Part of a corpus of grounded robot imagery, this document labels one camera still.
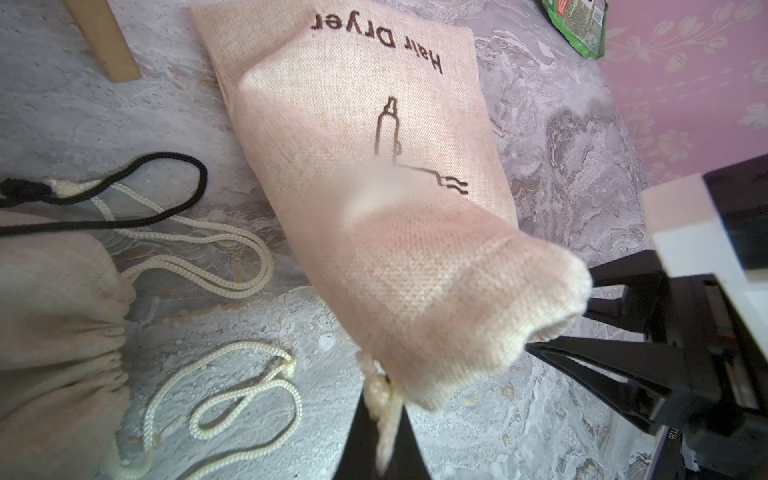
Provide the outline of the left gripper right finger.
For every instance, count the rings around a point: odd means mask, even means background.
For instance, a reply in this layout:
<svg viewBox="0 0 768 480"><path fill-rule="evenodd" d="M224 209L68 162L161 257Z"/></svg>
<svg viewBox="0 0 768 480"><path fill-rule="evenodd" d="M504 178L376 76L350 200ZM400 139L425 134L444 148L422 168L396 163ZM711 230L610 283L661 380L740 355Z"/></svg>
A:
<svg viewBox="0 0 768 480"><path fill-rule="evenodd" d="M389 463L389 480L431 480L405 407Z"/></svg>

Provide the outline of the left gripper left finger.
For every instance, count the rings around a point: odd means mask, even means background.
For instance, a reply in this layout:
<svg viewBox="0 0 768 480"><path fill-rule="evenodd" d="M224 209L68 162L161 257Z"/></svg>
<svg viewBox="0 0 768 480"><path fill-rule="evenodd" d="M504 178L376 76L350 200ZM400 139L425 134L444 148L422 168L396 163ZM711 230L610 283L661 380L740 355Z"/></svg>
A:
<svg viewBox="0 0 768 480"><path fill-rule="evenodd" d="M333 480L380 480L376 466L378 426L361 394Z"/></svg>

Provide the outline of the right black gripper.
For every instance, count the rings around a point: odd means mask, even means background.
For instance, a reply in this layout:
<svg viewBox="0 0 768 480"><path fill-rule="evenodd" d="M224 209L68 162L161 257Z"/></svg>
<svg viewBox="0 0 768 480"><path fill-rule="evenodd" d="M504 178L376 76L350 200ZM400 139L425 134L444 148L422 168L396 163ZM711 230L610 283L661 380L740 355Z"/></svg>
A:
<svg viewBox="0 0 768 480"><path fill-rule="evenodd" d="M526 351L639 430L657 435L649 479L767 476L767 360L711 275L668 281L654 250L590 269L585 317L671 345L559 337Z"/></svg>

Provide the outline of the beige linen drawstring bag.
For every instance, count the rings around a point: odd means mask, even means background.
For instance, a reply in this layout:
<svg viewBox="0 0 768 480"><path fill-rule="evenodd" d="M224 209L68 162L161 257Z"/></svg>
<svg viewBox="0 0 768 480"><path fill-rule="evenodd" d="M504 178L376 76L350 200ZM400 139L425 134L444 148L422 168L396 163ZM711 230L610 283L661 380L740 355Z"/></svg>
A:
<svg viewBox="0 0 768 480"><path fill-rule="evenodd" d="M274 270L266 244L226 224L190 220L192 244L239 243L260 260L237 282L172 255L125 271L90 232L24 213L1 215L1 475L5 479L88 479L97 471L140 479L153 458L162 387L143 418L143 458L120 462L116 434L129 404L121 347L135 280L149 270L179 275L215 295L260 292Z"/></svg>

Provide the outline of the beige pouch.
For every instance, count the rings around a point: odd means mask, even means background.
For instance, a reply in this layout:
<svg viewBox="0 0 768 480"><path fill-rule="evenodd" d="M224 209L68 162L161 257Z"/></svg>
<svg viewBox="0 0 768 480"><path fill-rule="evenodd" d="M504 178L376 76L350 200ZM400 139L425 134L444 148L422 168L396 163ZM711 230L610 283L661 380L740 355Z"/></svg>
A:
<svg viewBox="0 0 768 480"><path fill-rule="evenodd" d="M518 226L469 29L373 1L191 16L294 256L359 346L385 475L406 404L438 410L561 335L591 275Z"/></svg>

